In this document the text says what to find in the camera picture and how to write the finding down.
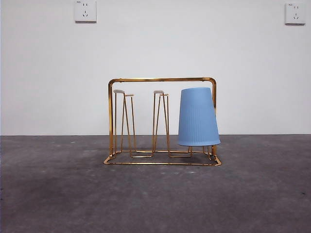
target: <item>power outlet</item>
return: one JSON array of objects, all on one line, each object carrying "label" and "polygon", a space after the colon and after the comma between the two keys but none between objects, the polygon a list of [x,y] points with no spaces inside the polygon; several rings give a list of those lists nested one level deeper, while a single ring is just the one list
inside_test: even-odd
[{"label": "power outlet", "polygon": [[74,20],[76,22],[96,22],[96,0],[77,0],[74,3]]},{"label": "power outlet", "polygon": [[293,2],[285,4],[285,24],[306,24],[306,8],[304,3]]}]

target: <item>white wall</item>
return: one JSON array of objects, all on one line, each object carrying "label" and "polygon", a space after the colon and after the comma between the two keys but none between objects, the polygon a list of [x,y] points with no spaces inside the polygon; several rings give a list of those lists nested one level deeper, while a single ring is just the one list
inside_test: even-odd
[{"label": "white wall", "polygon": [[[97,0],[97,24],[75,24],[73,2],[1,1],[3,135],[108,134],[110,79],[203,76],[220,133],[311,133],[311,2],[305,26],[284,25],[284,0]],[[177,133],[182,85],[122,88],[140,134],[168,91]]]}]

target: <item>concrete floor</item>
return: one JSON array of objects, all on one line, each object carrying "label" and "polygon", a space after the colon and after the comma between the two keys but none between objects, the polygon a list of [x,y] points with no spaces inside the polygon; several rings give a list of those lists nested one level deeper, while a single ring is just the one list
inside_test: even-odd
[{"label": "concrete floor", "polygon": [[4,136],[2,232],[311,232],[311,135],[221,141],[219,167],[120,166],[107,136]]}]

